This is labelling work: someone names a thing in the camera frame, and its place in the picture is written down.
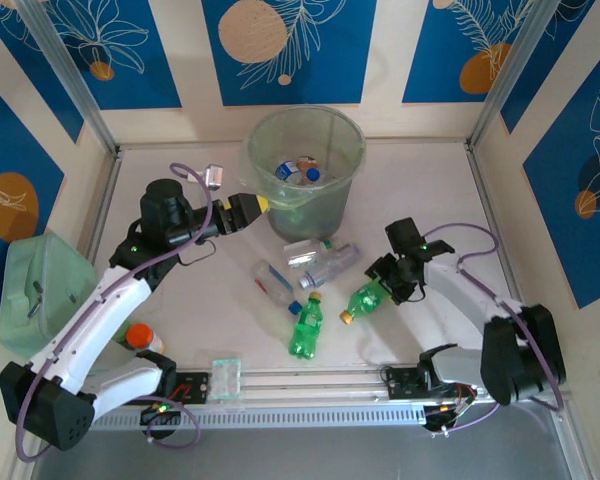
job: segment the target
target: clear plastic bottle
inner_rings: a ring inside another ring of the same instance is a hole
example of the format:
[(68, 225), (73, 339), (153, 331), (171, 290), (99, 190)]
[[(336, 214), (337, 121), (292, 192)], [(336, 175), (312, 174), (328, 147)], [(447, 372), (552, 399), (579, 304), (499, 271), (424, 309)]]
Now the clear plastic bottle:
[(305, 267), (316, 263), (322, 257), (329, 253), (332, 248), (339, 248), (340, 240), (333, 237), (324, 242), (316, 239), (302, 240), (301, 242), (291, 243), (282, 248), (287, 265), (291, 268)]
[(303, 289), (317, 288), (333, 280), (361, 257), (360, 250), (353, 243), (347, 243), (328, 254), (316, 265), (309, 267), (298, 280)]
[(278, 168), (276, 168), (275, 175), (283, 182), (291, 183), (293, 185), (300, 185), (304, 178), (303, 173), (291, 160), (282, 162)]
[(298, 167), (303, 175), (306, 175), (310, 168), (318, 168), (318, 162), (316, 162), (313, 157), (304, 156), (298, 158), (296, 161), (296, 167)]
[(307, 170), (303, 181), (306, 185), (319, 186), (325, 185), (330, 181), (335, 180), (335, 178), (336, 177), (334, 177), (331, 173), (327, 172), (326, 170), (310, 168), (309, 170)]
[(302, 305), (296, 301), (291, 284), (265, 260), (251, 267), (251, 276), (264, 293), (279, 307), (297, 315)]

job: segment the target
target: orange circle pattern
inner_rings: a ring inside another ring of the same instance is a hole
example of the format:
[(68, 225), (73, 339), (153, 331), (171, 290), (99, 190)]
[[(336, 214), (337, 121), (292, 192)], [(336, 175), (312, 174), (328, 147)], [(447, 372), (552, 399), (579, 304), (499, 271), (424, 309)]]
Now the orange circle pattern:
[(89, 71), (91, 72), (91, 75), (96, 77), (98, 80), (102, 80), (103, 82), (111, 80), (115, 75), (111, 65), (99, 60), (89, 65)]
[(584, 190), (576, 197), (576, 213), (588, 220), (596, 213), (596, 203), (596, 196), (589, 190)]
[(0, 204), (0, 238), (7, 243), (31, 237), (38, 225), (38, 195), (31, 182), (19, 173), (0, 174), (0, 193), (17, 197), (25, 194), (19, 203), (24, 210)]
[[(508, 43), (499, 43), (489, 49), (476, 53), (462, 67), (460, 72), (460, 88), (466, 93), (479, 95), (488, 93), (493, 86), (497, 73), (504, 64), (507, 55), (509, 55), (511, 45)], [(494, 65), (496, 75), (491, 78), (491, 59), (490, 56), (499, 55), (497, 64)]]

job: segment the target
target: blue bottle cap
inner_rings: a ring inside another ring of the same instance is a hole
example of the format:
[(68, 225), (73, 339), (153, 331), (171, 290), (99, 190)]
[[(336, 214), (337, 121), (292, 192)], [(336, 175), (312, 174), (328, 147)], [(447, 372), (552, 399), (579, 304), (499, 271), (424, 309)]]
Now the blue bottle cap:
[(291, 305), (289, 305), (289, 311), (294, 315), (299, 314), (300, 310), (302, 310), (302, 305), (300, 302), (293, 302)]
[(317, 182), (320, 178), (320, 170), (318, 170), (317, 168), (310, 168), (309, 170), (307, 170), (307, 178), (311, 182)]

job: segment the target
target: green soda bottle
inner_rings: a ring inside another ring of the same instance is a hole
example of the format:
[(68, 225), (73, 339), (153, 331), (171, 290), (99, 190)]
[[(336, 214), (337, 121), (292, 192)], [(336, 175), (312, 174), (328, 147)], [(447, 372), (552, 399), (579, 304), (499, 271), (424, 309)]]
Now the green soda bottle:
[(300, 320), (289, 344), (289, 353), (298, 358), (313, 358), (316, 353), (316, 341), (322, 325), (319, 293), (309, 295), (309, 303), (300, 311)]
[(362, 317), (373, 312), (388, 296), (389, 292), (380, 284), (380, 279), (376, 278), (351, 295), (349, 306), (340, 314), (340, 320), (346, 325), (350, 325), (355, 317)]

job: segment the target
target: orange bottle cap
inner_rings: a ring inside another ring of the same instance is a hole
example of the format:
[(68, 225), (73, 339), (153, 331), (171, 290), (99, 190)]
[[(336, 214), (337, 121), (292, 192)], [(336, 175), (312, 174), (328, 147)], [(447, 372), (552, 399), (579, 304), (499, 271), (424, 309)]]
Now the orange bottle cap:
[(153, 340), (153, 330), (149, 325), (136, 323), (127, 331), (127, 342), (133, 348), (146, 348)]

